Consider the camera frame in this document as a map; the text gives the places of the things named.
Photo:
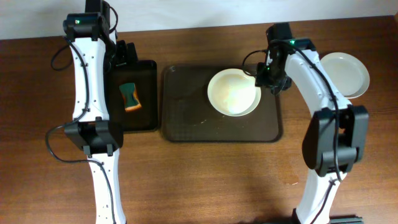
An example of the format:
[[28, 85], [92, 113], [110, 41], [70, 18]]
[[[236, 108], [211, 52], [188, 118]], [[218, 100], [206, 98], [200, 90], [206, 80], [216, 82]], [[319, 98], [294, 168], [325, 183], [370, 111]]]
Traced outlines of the green and orange sponge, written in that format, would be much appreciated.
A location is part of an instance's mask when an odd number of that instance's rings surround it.
[[119, 86], [119, 90], [122, 94], [126, 112], [132, 112], [142, 108], [135, 83], [124, 83]]

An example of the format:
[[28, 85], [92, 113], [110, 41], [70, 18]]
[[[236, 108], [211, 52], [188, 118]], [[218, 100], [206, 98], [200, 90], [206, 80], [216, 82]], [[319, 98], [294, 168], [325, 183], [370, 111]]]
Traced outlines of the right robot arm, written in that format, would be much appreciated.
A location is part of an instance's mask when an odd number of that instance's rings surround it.
[[369, 113], [354, 106], [334, 86], [310, 39], [295, 38], [289, 23], [266, 30], [266, 59], [257, 65], [255, 84], [277, 95], [295, 84], [311, 115], [302, 143], [308, 175], [290, 223], [363, 223], [356, 215], [330, 217], [343, 179], [364, 154]]

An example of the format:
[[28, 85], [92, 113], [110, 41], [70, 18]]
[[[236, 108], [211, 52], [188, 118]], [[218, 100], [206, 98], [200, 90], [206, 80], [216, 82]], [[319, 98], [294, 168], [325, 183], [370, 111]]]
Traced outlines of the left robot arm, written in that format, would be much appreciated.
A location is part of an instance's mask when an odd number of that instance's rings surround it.
[[116, 30], [110, 27], [111, 6], [87, 1], [83, 13], [63, 22], [73, 56], [75, 105], [67, 137], [86, 155], [96, 206], [96, 223], [126, 223], [118, 177], [123, 131], [110, 120], [106, 103], [105, 70], [116, 55]]

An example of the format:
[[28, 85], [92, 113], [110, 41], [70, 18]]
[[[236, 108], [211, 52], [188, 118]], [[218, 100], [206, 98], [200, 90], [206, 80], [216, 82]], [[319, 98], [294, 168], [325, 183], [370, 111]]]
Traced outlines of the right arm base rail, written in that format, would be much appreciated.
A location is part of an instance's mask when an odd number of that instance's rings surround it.
[[364, 224], [362, 217], [335, 217], [330, 218], [329, 224]]

